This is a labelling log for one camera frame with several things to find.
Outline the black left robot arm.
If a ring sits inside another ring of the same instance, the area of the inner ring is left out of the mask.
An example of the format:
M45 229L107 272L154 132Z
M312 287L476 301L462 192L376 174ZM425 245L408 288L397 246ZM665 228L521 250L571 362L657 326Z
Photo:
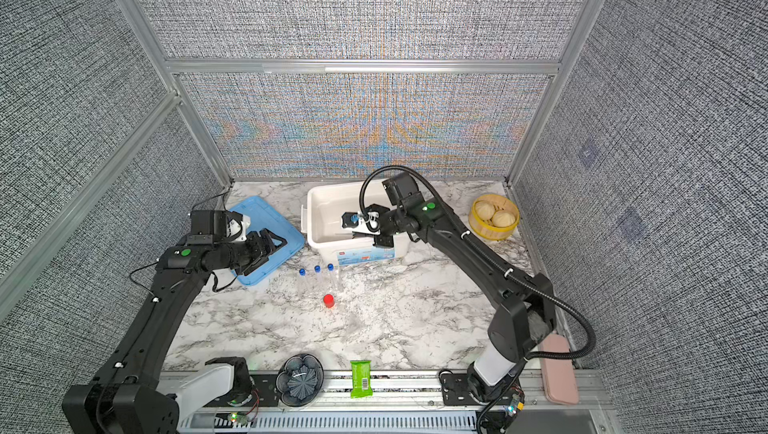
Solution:
M170 345L193 300L214 271L249 275L287 244L268 229L235 241L188 234L154 264L142 307L117 348L86 384L71 386L62 410L75 433L174 433L180 396L158 391Z

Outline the pink pouch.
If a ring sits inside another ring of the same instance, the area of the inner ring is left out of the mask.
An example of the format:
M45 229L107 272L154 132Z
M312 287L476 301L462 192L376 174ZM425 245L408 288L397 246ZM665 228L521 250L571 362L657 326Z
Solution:
M547 352L570 352L568 340L555 333L548 335L540 344L540 348ZM577 405L580 397L572 362L542 358L540 366L546 399L558 405Z

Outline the bamboo steamer basket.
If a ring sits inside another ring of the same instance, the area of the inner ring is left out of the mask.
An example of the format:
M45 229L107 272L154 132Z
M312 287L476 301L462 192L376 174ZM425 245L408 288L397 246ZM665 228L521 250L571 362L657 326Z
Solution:
M516 230L520 212L510 199L485 194L473 201L468 220L471 231L477 236L489 241L502 241Z

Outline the white plastic storage bin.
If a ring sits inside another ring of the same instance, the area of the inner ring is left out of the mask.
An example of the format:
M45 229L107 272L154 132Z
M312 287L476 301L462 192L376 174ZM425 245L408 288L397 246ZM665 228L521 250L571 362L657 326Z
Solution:
M302 232L325 264L351 266L403 258L409 249L407 234L393 236L391 245L374 245L374 238L342 227L342 216L359 211L363 182L325 184L311 188L302 206Z

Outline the right steamed bun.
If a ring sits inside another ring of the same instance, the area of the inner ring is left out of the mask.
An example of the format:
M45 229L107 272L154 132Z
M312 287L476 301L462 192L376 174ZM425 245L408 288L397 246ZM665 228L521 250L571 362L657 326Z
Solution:
M494 227L506 229L512 227L517 222L517 216L512 212L498 210L495 212L491 222Z

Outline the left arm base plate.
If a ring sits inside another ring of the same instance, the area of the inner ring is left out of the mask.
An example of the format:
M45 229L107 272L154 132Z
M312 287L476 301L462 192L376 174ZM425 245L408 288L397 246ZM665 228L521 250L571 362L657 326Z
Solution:
M232 407L277 407L279 394L276 381L275 373L251 374L249 382L243 375L236 375L232 389L223 397L224 402Z

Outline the steamed bun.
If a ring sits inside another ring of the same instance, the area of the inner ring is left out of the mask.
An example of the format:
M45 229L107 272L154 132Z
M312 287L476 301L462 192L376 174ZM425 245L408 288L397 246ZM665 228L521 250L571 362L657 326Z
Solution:
M491 222L494 227L506 229L512 227L517 222L517 216L512 212L498 210L495 212Z
M487 201L477 201L474 204L474 211L475 211L475 214L477 215L477 217L481 221L486 222L486 221L490 221L493 218L493 216L494 216L494 214L496 212L496 208L490 202L487 202Z

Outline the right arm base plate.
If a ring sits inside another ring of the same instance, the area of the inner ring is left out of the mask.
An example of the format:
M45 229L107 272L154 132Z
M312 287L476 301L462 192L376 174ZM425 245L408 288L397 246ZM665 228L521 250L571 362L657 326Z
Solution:
M474 395L467 373L441 370L437 374L443 404L448 407L484 406L485 402Z

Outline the clear test tube rack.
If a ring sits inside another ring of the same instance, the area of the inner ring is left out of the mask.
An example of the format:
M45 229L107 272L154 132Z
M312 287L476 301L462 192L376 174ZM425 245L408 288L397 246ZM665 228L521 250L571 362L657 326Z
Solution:
M303 294L323 297L338 290L338 270L334 264L300 268L298 274L298 289Z

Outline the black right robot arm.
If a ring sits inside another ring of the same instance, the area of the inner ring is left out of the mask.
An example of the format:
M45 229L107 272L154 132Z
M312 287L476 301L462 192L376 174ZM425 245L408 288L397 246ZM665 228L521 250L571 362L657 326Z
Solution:
M397 174L382 185L393 205L382 216L383 227L407 233L446 255L495 309L487 329L489 345L468 368L470 392L487 403L499 395L508 372L555 330L555 305L542 297L553 293L552 284L544 275L531 276L498 255L440 197L424 197L411 174Z

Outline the blue capped test tube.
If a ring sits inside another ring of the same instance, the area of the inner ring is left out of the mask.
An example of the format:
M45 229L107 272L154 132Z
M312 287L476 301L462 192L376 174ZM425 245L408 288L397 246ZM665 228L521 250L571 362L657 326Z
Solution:
M334 292L337 289L337 278L336 278L336 270L333 263L329 263L327 265L327 275L328 275L328 281L329 281L329 289Z
M314 280L316 290L318 292L323 291L325 289L325 281L322 276L322 267L320 265L314 267Z
M299 270L298 286L299 291L302 294L306 294L310 288L310 281L308 280L307 272L304 268Z

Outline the left steamed bun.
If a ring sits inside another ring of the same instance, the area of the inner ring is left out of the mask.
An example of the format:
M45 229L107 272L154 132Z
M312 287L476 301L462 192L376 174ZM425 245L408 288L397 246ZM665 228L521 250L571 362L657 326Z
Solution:
M490 221L493 218L493 216L494 216L494 214L496 212L496 208L490 202L487 202L487 201L477 201L474 204L474 211L475 211L475 214L477 215L477 217L481 221L486 222L486 221Z

